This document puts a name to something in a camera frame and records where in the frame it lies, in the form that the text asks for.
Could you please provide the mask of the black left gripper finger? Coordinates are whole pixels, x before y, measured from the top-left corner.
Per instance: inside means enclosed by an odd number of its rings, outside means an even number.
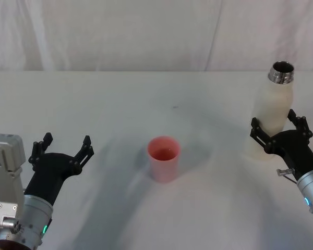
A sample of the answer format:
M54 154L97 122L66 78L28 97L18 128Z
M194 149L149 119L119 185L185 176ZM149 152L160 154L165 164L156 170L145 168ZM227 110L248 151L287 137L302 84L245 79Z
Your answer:
M91 145L91 139L88 135L86 135L80 151L70 161L70 164L73 166L74 173L81 173L83 167L93 155L94 150Z
M35 141L33 142L32 153L29 157L28 162L31 164L35 164L38 158L44 154L47 148L53 141L52 134L50 132L46 133L42 141Z

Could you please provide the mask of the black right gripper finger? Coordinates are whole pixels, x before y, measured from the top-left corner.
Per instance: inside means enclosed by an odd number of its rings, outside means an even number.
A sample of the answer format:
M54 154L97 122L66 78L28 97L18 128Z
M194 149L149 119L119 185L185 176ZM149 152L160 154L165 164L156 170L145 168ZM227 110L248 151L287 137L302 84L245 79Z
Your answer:
M273 153L272 138L262 130L259 120L255 117L251 120L250 136L264 149L266 153Z
M287 115L289 121L295 126L296 130L306 139L313 137L312 131L309 129L305 116L297 116L293 109L290 109Z

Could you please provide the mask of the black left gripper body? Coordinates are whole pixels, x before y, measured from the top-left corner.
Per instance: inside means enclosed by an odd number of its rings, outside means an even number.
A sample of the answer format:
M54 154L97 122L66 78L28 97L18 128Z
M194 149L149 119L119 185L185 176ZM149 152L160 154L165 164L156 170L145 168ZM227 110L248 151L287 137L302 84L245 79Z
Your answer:
M47 153L35 162L34 175L26 195L39 197L54 205L65 180L81 174L81 165L72 156L61 153Z

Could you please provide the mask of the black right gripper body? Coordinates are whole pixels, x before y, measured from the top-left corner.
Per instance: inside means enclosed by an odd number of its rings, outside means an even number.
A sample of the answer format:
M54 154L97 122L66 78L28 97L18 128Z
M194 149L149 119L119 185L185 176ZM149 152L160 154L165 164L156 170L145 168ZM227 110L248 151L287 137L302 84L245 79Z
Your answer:
M266 152L280 156L287 167L293 169L293 176L299 180L303 175L313 171L313 151L309 147L311 131L282 131L269 138Z

